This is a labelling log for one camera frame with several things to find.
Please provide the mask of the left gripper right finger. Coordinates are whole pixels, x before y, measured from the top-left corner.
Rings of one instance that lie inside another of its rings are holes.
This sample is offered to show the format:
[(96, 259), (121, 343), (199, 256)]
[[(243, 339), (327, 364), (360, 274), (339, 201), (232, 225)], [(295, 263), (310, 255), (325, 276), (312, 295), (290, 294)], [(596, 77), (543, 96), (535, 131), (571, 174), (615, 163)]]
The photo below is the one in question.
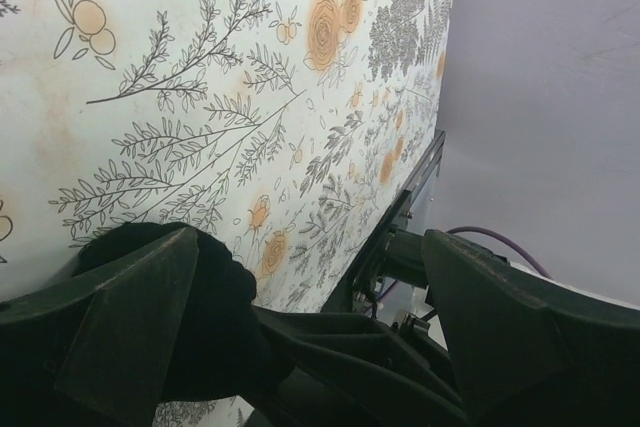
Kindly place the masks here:
[(422, 256), (472, 425), (638, 425), (638, 310), (437, 230), (425, 232)]

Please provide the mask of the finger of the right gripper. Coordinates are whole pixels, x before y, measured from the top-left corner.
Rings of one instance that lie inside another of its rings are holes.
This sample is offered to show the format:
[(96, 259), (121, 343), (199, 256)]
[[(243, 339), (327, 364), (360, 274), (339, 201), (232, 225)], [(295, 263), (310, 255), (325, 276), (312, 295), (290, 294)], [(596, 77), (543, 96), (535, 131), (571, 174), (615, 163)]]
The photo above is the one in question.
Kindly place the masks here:
[(274, 426), (465, 426), (460, 396), (385, 324), (256, 311), (286, 376), (249, 403)]

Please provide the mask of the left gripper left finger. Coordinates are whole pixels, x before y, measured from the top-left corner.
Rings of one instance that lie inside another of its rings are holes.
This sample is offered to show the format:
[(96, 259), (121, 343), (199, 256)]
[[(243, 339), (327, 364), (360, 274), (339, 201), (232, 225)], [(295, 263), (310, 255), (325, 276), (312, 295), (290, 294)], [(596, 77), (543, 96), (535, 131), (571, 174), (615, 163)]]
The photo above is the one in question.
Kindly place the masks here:
[(151, 425), (197, 256), (183, 228), (3, 302), (2, 425)]

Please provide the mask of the black underwear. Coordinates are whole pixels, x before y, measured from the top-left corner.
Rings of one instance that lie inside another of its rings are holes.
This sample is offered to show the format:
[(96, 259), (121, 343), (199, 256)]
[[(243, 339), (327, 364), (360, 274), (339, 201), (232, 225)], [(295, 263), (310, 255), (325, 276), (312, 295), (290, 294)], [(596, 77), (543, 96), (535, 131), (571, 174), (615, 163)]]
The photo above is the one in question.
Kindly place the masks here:
[(198, 258), (161, 401), (201, 402), (276, 388), (293, 371), (264, 335), (257, 282), (231, 251), (197, 232)]

